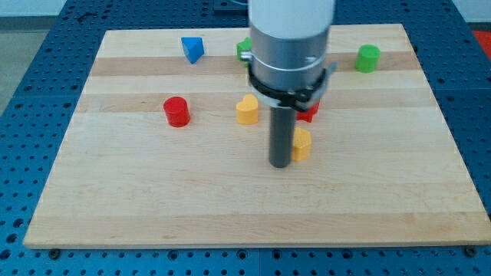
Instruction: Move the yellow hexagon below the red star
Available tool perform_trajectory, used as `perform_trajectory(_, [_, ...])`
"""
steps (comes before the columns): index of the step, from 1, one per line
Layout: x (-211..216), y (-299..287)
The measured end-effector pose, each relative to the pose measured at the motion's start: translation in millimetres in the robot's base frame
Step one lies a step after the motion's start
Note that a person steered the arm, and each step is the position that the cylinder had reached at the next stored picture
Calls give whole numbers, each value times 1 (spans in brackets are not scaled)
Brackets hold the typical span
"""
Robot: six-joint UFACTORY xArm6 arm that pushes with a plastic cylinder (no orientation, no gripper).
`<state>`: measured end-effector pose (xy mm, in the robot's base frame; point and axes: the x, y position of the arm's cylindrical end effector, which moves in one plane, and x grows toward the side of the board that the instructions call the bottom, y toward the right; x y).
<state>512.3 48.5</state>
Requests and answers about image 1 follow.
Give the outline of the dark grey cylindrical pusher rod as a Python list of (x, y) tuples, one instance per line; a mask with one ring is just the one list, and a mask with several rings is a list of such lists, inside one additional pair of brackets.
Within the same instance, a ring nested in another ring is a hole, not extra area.
[(285, 168), (292, 160), (295, 120), (291, 108), (270, 108), (269, 162), (276, 168)]

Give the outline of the green block behind arm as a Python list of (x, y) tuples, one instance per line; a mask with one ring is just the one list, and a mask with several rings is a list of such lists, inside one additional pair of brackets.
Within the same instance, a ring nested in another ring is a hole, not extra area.
[(243, 41), (240, 41), (236, 45), (236, 57), (238, 61), (242, 62), (244, 67), (249, 66), (249, 62), (252, 57), (251, 48), (251, 39), (249, 37), (245, 38)]

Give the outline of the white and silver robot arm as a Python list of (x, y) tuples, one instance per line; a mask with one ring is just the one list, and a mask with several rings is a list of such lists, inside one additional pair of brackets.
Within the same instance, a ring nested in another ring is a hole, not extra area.
[(326, 65), (335, 0), (255, 0), (248, 3), (251, 48), (241, 54), (249, 85), (270, 107), (269, 162), (292, 160), (296, 114), (324, 95), (334, 64)]

